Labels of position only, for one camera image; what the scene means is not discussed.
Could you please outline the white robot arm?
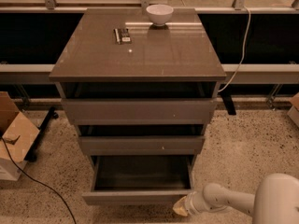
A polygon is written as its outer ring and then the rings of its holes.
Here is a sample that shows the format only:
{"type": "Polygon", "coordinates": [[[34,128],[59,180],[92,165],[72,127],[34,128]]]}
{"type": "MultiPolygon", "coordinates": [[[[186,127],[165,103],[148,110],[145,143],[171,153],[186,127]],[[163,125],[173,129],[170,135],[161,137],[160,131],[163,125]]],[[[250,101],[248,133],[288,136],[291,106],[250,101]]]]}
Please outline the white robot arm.
{"type": "Polygon", "coordinates": [[[291,175],[271,174],[254,194],[209,183],[173,206],[174,212],[183,217],[230,209],[252,217],[252,224],[299,224],[299,180],[291,175]]]}

